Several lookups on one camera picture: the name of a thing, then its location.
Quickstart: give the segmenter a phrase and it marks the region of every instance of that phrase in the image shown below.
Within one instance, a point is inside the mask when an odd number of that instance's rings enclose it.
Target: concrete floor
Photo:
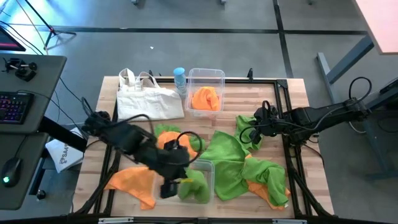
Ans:
[[[349,0],[316,0],[309,6],[306,0],[279,0],[284,29],[294,30],[365,30]],[[220,29],[276,29],[272,0],[229,0],[225,7],[216,0],[146,0],[139,7],[128,0],[31,0],[47,22],[57,26],[132,27],[132,28],[220,28]],[[29,24],[14,1],[0,14],[2,21]],[[42,24],[38,18],[35,24]],[[31,26],[15,28],[36,46],[40,39]],[[63,40],[69,38],[60,34]],[[330,67],[347,53],[361,35],[286,35],[287,50],[295,78],[304,78],[310,105],[330,104],[319,67],[317,52],[325,53]],[[50,45],[56,44],[54,37]],[[62,78],[78,96],[85,96],[95,106],[105,75],[117,75],[123,68],[133,72],[152,70],[163,75],[183,66],[218,68],[229,77],[245,77],[254,69],[255,77],[285,78],[284,59],[278,34],[176,34],[176,33],[93,33],[79,32],[65,44],[49,50],[51,55],[68,58]],[[397,56],[380,56],[373,49],[336,82],[340,100],[348,98],[348,85],[358,76],[371,79],[374,91],[395,78]],[[354,96],[361,96],[367,88],[358,82]],[[59,84],[57,92],[61,107],[77,122],[83,122],[79,102]],[[49,106],[47,116],[56,119],[58,109]],[[71,123],[61,115],[60,124]],[[396,134],[376,130],[391,157]],[[398,179],[368,182],[364,176],[379,171],[379,166],[365,136],[358,135],[347,124],[322,132],[320,149],[325,159],[325,172],[336,215],[380,222],[396,222]],[[54,195],[46,202],[36,202],[27,196],[22,208],[15,212],[0,211],[0,219],[61,215],[69,211],[66,200],[72,199],[77,173],[66,171],[60,175],[48,171],[43,189]]]

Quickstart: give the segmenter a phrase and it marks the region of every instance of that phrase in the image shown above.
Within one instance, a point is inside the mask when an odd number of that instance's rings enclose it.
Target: orange cloth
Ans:
[[[193,94],[192,108],[195,110],[219,111],[220,99],[214,87],[201,87]]]
[[[180,133],[175,132],[175,131],[163,132],[157,138],[157,147],[159,147],[160,149],[163,149],[165,143],[167,143],[171,140],[177,139],[178,135],[180,135]],[[194,158],[195,156],[197,156],[198,153],[195,152],[191,147],[191,144],[189,142],[189,136],[184,134],[183,136],[180,137],[180,139],[178,141],[181,146],[187,147],[190,158]]]
[[[157,146],[163,149],[164,144],[174,140],[180,135],[175,131],[163,132],[157,138]],[[180,137],[180,145],[187,147],[191,158],[198,153],[195,152],[189,142],[189,136],[186,134]],[[111,180],[105,186],[105,190],[121,190],[127,192],[141,201],[141,209],[149,210],[155,207],[155,199],[152,195],[155,171],[149,170],[148,167],[130,167],[113,174]]]
[[[105,190],[114,189],[127,192],[141,202],[141,209],[149,210],[155,207],[152,195],[155,171],[148,167],[130,167],[113,174],[105,186]]]
[[[249,191],[254,193],[254,194],[256,194],[256,195],[258,195],[258,196],[260,196],[260,198],[264,199],[269,204],[269,206],[272,209],[278,209],[278,210],[285,209],[284,206],[275,206],[275,205],[270,203],[269,197],[268,197],[268,187],[267,187],[267,185],[255,183],[255,182],[250,181],[250,180],[246,180],[246,183],[248,183]],[[288,189],[285,189],[285,195],[286,195],[286,197],[288,197],[290,195],[290,191]]]

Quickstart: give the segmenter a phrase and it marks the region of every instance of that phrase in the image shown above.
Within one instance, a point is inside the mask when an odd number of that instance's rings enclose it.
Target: water bottle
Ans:
[[[177,89],[177,93],[180,96],[185,96],[187,94],[187,78],[185,77],[185,69],[184,68],[176,68],[173,71],[174,73],[174,84]]]

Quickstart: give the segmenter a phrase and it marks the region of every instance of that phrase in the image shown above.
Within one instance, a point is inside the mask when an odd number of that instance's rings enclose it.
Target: green towel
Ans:
[[[235,137],[215,131],[207,150],[200,159],[208,159],[215,165],[215,192],[222,200],[238,197],[248,191],[246,179],[267,184],[270,202],[284,205],[285,169],[269,161],[246,156],[250,152]]]
[[[242,130],[245,129],[246,127],[252,126],[252,124],[249,124],[249,122],[251,121],[255,121],[256,119],[252,116],[252,117],[246,117],[243,115],[239,115],[236,117],[236,130],[235,130],[235,138],[240,142],[239,140],[239,135],[241,134]],[[243,132],[242,134],[242,140],[244,142],[248,142],[250,141],[250,133],[254,130],[254,128],[249,128],[247,130],[245,130],[245,132]],[[260,146],[261,146],[261,141],[262,141],[262,137],[261,136],[261,140],[258,144],[254,144],[254,143],[241,143],[243,145],[243,147],[245,149],[249,149],[252,148],[253,150],[259,150]]]
[[[155,136],[159,137],[160,134],[162,134],[164,131],[175,131],[177,133],[181,133],[181,129],[175,125],[167,125],[167,124],[158,124],[155,127]],[[201,145],[202,145],[202,152],[205,150],[206,147],[206,142],[204,139],[198,139],[196,136],[194,135],[190,135],[189,137],[189,143],[192,147],[193,150],[197,151],[199,150],[200,147],[200,141],[201,141]]]
[[[194,196],[198,203],[208,203],[210,200],[210,190],[203,173],[199,170],[186,170],[187,177],[192,182],[182,182],[178,188],[178,197],[181,200]]]
[[[259,184],[267,184],[269,201],[283,206],[288,201],[285,194],[285,169],[280,165],[253,157],[245,159],[242,177]]]
[[[200,159],[208,159],[215,166],[215,192],[221,200],[230,200],[248,191],[241,175],[244,158],[249,154],[233,136],[215,131]]]

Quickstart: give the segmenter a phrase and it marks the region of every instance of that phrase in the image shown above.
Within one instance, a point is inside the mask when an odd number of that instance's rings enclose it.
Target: keyboard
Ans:
[[[0,124],[23,124],[34,95],[0,91]]]

